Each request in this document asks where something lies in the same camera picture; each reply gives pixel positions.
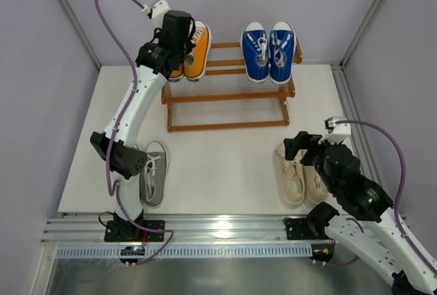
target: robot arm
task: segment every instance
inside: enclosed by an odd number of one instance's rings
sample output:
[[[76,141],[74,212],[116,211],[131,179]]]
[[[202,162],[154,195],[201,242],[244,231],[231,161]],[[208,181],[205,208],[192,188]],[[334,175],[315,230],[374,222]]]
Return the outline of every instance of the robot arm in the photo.
[[[337,124],[341,120],[345,118],[333,117],[325,121],[326,136],[301,131],[294,139],[284,139],[285,158],[292,160],[298,150],[307,150],[301,163],[315,167],[341,207],[362,221],[385,248],[367,236],[353,232],[348,222],[327,203],[319,204],[309,213],[309,229],[314,234],[344,243],[392,285],[394,294],[437,294],[436,260],[401,222],[409,240],[406,239],[397,226],[391,198],[380,185],[361,175],[359,159],[342,144],[350,136],[350,125]],[[321,216],[328,218],[321,221]],[[434,269],[422,260],[421,255]]]
[[[139,175],[147,162],[147,154],[135,148],[139,129],[171,72],[179,68],[193,49],[191,39],[195,32],[195,24],[191,26],[194,21],[191,15],[170,10],[165,0],[155,3],[152,9],[146,6],[143,12],[154,21],[156,29],[152,41],[139,50],[135,61],[137,78],[132,80],[119,109],[104,132],[93,132],[90,139],[103,160],[106,161],[107,153],[110,153],[111,179],[119,180],[119,197],[132,220],[141,219],[143,209],[138,184]],[[120,208],[115,213],[126,220]]]

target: wooden shoe rack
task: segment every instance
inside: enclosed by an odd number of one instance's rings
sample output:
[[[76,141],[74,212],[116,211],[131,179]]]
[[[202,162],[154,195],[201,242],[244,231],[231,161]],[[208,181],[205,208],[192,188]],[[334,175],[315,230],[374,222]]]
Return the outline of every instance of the wooden shoe rack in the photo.
[[[223,50],[224,48],[240,47],[238,42],[224,42],[212,44],[211,50]],[[299,41],[296,45],[296,52],[293,58],[296,64],[302,63],[302,51]],[[210,60],[207,62],[206,75],[207,77],[220,77],[226,74],[246,74],[246,68],[243,59],[224,59]],[[161,92],[161,100],[167,105],[167,130],[169,132],[177,131],[195,131],[195,130],[217,130],[228,128],[255,128],[262,126],[288,126],[290,117],[287,110],[287,97],[295,96],[293,78],[282,86],[273,85],[270,81],[255,85],[249,80],[240,83],[238,86],[227,89],[197,89],[197,84],[202,83],[203,79],[198,83],[193,83],[190,90],[178,89],[178,83],[166,83]],[[212,102],[223,100],[253,100],[262,98],[277,98],[281,107],[281,120],[276,121],[256,121],[256,122],[234,122],[221,124],[195,124],[187,126],[173,125],[173,106],[176,104],[184,104],[189,102]]]

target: sneaker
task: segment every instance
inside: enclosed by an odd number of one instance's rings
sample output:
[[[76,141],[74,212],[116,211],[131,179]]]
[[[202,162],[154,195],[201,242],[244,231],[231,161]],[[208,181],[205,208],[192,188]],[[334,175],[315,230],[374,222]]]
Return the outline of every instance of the sneaker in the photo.
[[[139,178],[141,198],[153,208],[158,207],[164,198],[165,176],[168,160],[163,145],[157,141],[149,143],[145,149],[147,162]]]
[[[272,62],[270,81],[283,85],[292,78],[292,63],[296,51],[296,35],[286,22],[278,22],[270,30],[270,52]]]
[[[189,81],[198,81],[203,78],[206,72],[206,62],[211,49],[210,28],[200,20],[195,21],[196,31],[192,42],[196,45],[184,61],[184,74]]]
[[[184,78],[184,64],[180,64],[177,70],[174,70],[169,77],[170,82],[178,82]]]
[[[282,144],[275,154],[277,155],[276,164],[281,170],[279,193],[282,204],[286,208],[297,208],[305,197],[305,179],[300,163],[302,153],[299,151],[293,160],[286,160],[285,146]]]
[[[246,26],[241,34],[240,47],[246,64],[247,78],[253,83],[261,83],[268,76],[267,33],[258,22]]]
[[[309,208],[314,208],[328,199],[328,189],[314,167],[303,167],[303,174],[305,177],[304,203]]]

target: white platform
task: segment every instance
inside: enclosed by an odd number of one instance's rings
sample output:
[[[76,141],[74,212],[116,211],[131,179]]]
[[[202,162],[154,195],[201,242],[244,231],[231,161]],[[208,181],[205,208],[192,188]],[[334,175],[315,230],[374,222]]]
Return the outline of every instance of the white platform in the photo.
[[[343,113],[330,66],[301,65],[294,66],[293,71],[296,97],[287,99],[291,119],[288,127],[168,133],[166,106],[157,97],[140,130],[138,144],[145,148],[150,141],[160,141],[168,151],[170,165],[162,205],[155,209],[145,206],[145,213],[308,213],[304,205],[295,210],[282,206],[273,152],[284,138],[295,137],[301,130],[326,133],[324,119]],[[131,73],[127,66],[102,68],[59,205],[60,212],[114,211],[116,203],[107,193],[104,161],[89,138],[93,131],[102,132],[113,117],[130,85]],[[207,118],[211,123],[220,122],[224,114],[251,120],[254,113],[248,110],[248,102],[251,101],[180,104],[179,110],[195,109],[196,116],[201,114],[202,119]],[[260,109],[262,105],[269,109]],[[254,100],[250,104],[260,120],[272,115],[273,105],[272,100]],[[188,112],[186,116],[193,123],[194,115]]]

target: beige sneaker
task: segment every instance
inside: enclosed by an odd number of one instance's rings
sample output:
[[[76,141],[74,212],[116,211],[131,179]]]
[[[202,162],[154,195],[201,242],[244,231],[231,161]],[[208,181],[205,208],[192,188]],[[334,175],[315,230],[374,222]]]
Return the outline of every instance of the beige sneaker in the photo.
[[[304,203],[309,208],[314,208],[328,199],[328,189],[314,167],[303,167],[303,174],[305,177]]]
[[[305,196],[305,180],[300,160],[302,153],[299,151],[294,160],[285,159],[285,146],[282,144],[275,152],[276,165],[280,169],[281,181],[279,182],[279,197],[286,208],[297,208]]]

